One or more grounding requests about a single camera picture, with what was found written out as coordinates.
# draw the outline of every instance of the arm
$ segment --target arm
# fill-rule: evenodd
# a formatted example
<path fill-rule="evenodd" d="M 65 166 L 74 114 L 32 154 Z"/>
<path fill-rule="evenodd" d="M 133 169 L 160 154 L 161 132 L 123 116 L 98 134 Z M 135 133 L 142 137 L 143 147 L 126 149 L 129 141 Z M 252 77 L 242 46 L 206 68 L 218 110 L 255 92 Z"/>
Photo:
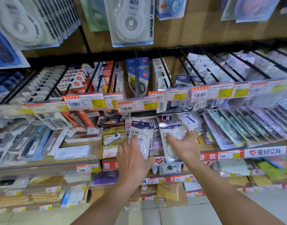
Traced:
<path fill-rule="evenodd" d="M 137 141 L 137 136 L 134 136 L 130 141 L 131 146 L 126 140 L 119 145 L 116 154 L 119 179 L 71 225 L 115 224 L 123 206 L 154 164 L 152 156 L 148 160 L 143 158 Z"/>
<path fill-rule="evenodd" d="M 171 135 L 166 140 L 197 179 L 223 225 L 284 224 L 201 161 L 194 132 L 187 133 L 182 140 Z"/>

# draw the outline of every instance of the heart logo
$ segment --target heart logo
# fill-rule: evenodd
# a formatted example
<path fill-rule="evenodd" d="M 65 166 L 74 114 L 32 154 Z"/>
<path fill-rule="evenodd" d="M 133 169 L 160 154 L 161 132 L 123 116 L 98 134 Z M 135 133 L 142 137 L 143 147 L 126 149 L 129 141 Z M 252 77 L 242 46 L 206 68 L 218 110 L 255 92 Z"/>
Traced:
<path fill-rule="evenodd" d="M 161 164 L 161 163 L 163 162 L 163 159 L 162 159 L 162 158 L 160 158 L 160 159 L 155 159 L 155 161 L 156 161 L 156 163 Z"/>
<path fill-rule="evenodd" d="M 256 153 L 257 153 L 257 150 L 250 150 L 250 154 L 251 154 L 252 156 L 256 155 Z"/>

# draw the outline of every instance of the hand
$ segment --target hand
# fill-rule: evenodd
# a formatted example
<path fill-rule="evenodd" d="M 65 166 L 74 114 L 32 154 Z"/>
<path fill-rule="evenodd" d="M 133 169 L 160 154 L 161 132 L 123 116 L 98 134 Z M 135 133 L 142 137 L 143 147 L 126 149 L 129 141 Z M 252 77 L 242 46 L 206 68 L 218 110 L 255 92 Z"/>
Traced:
<path fill-rule="evenodd" d="M 119 145 L 116 158 L 119 165 L 119 179 L 128 183 L 135 191 L 146 178 L 155 161 L 153 156 L 147 160 L 143 157 L 137 136 L 132 137 L 130 144 L 131 146 L 125 140 Z"/>
<path fill-rule="evenodd" d="M 172 135 L 166 135 L 166 141 L 185 164 L 187 162 L 201 162 L 200 150 L 193 131 L 186 133 L 182 140 L 175 139 Z"/>

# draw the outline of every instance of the floor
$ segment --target floor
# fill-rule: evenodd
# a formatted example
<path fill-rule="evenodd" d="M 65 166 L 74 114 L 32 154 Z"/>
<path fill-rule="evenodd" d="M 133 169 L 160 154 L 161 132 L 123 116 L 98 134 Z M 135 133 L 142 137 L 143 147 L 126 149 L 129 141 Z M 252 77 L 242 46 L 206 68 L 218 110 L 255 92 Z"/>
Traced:
<path fill-rule="evenodd" d="M 287 190 L 247 193 L 248 197 L 287 224 Z M 0 225 L 69 225 L 86 208 L 0 214 Z M 207 197 L 189 198 L 189 205 L 167 208 L 163 200 L 132 203 L 115 225 L 221 224 Z"/>

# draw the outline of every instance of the right hand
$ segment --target right hand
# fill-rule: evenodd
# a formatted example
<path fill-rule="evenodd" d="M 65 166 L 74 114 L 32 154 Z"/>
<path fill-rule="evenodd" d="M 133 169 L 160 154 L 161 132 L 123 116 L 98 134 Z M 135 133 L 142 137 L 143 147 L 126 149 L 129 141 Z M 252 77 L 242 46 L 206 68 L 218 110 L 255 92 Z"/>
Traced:
<path fill-rule="evenodd" d="M 175 139 L 172 135 L 166 135 L 166 141 L 185 164 L 187 162 L 201 162 L 200 150 L 194 131 L 186 133 L 182 140 Z"/>

